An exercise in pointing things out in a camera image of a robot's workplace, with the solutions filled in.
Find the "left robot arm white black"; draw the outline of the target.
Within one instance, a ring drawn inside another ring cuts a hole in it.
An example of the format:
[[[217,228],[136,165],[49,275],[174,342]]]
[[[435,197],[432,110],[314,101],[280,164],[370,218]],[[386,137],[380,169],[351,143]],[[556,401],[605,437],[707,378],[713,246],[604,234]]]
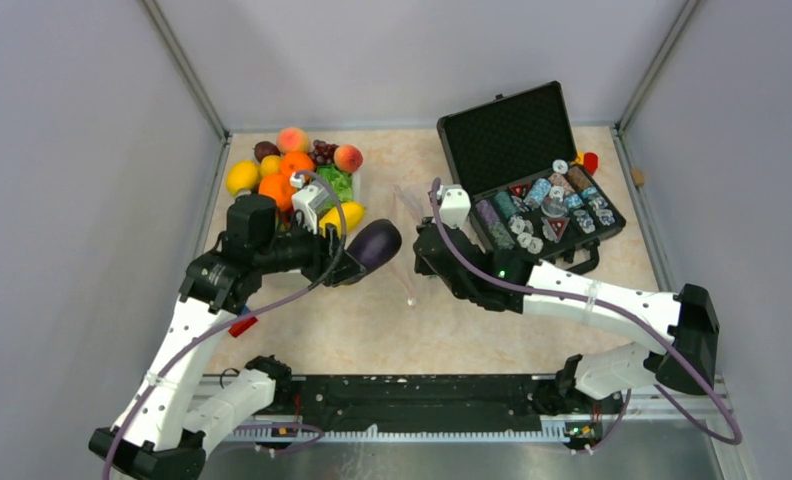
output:
[[[227,207],[211,249],[186,269],[164,340],[128,407],[95,430],[90,450],[102,475],[130,479],[196,479],[217,447],[256,412],[291,404],[285,364],[258,357],[217,394],[192,399],[222,336],[254,319],[247,306],[266,275],[299,272],[309,288],[351,284],[374,270],[349,242],[365,215],[308,186],[285,193],[249,192]]]

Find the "yellow mango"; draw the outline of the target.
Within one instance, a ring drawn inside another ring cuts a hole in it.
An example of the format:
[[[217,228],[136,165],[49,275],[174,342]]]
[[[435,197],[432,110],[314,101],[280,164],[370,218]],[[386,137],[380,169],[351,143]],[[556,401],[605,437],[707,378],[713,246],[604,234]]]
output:
[[[345,231],[352,233],[363,221],[366,208],[355,201],[343,202],[340,204],[343,216],[337,207],[332,207],[318,221],[321,233],[324,233],[328,225],[333,225],[338,233]]]

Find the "clear zip top bag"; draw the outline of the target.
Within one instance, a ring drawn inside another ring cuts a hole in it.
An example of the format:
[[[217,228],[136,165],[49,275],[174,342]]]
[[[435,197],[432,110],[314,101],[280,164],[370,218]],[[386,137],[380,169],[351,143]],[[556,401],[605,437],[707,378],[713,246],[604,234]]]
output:
[[[427,278],[414,271],[416,257],[413,244],[418,238],[417,227],[431,216],[428,186],[394,183],[391,192],[389,217],[401,235],[402,246],[388,269],[399,282],[407,305],[416,307],[424,294]]]

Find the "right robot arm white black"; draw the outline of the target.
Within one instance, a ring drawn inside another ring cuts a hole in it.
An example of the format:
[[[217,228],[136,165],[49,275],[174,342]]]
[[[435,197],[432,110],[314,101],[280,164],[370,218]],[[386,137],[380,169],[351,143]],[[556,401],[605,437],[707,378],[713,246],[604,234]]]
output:
[[[482,251],[466,235],[431,219],[417,228],[415,270],[436,276],[453,296],[493,312],[568,319],[626,339],[626,344],[571,359],[559,373],[558,397],[584,412],[619,390],[657,385],[687,395],[712,393],[720,324],[709,291],[686,284],[677,293],[600,282],[544,261]]]

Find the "purple eggplant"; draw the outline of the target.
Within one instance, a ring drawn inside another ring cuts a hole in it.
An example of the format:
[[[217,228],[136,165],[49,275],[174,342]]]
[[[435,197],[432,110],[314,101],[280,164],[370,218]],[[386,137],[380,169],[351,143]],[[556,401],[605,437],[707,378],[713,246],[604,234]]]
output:
[[[368,273],[392,260],[403,244],[401,233],[389,219],[378,219],[364,227],[349,244],[348,254]]]

